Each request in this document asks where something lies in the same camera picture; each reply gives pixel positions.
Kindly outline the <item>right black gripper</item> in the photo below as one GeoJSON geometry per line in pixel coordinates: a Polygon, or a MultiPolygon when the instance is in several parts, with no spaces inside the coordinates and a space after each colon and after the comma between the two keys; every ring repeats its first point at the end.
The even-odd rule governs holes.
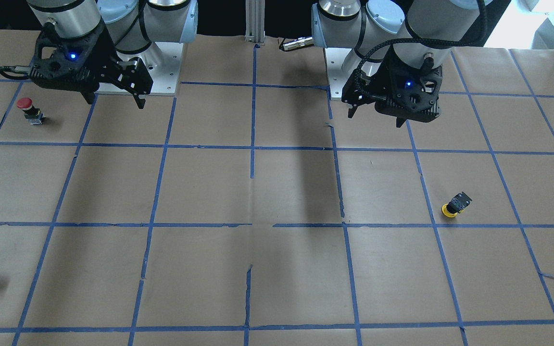
{"type": "Polygon", "coordinates": [[[138,109],[145,108],[152,77],[141,58],[123,61],[103,20],[81,37],[63,38],[48,21],[38,36],[31,81],[43,88],[80,92],[94,105],[101,83],[114,85],[134,97],[138,109]]]}

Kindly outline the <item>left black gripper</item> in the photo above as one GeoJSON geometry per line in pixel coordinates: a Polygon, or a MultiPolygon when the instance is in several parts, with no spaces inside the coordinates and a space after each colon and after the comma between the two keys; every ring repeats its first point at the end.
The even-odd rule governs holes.
{"type": "Polygon", "coordinates": [[[341,101],[348,105],[352,119],[358,107],[374,104],[376,112],[397,119],[401,128],[407,119],[437,119],[441,115],[439,91],[442,66],[434,66],[433,57],[424,57],[418,68],[404,63],[389,48],[378,71],[368,76],[355,68],[348,78],[341,101]]]}

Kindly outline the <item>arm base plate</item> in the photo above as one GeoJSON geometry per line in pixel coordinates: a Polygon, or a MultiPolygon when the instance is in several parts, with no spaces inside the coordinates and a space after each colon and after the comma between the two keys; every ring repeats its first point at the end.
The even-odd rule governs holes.
{"type": "Polygon", "coordinates": [[[180,42],[153,42],[149,48],[136,54],[117,52],[124,61],[140,57],[150,73],[153,84],[150,96],[175,96],[186,44],[180,42]]]}
{"type": "Polygon", "coordinates": [[[345,84],[361,59],[350,48],[325,48],[324,51],[330,100],[339,101],[345,84]]]}

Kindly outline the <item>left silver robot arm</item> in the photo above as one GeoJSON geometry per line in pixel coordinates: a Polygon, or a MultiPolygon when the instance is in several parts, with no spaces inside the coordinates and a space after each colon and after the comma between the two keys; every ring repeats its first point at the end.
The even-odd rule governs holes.
{"type": "Polygon", "coordinates": [[[348,118],[364,105],[406,121],[441,115],[443,62],[455,47],[483,41],[487,0],[415,0],[404,11],[391,0],[320,0],[312,6],[312,39],[325,49],[334,100],[348,118]]]}

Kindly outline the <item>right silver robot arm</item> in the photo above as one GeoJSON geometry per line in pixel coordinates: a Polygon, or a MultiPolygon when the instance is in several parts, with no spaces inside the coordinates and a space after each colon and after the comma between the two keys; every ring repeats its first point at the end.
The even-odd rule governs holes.
{"type": "Polygon", "coordinates": [[[193,42],[195,0],[30,0],[42,30],[25,76],[43,88],[97,94],[174,96],[183,46],[193,42]]]}

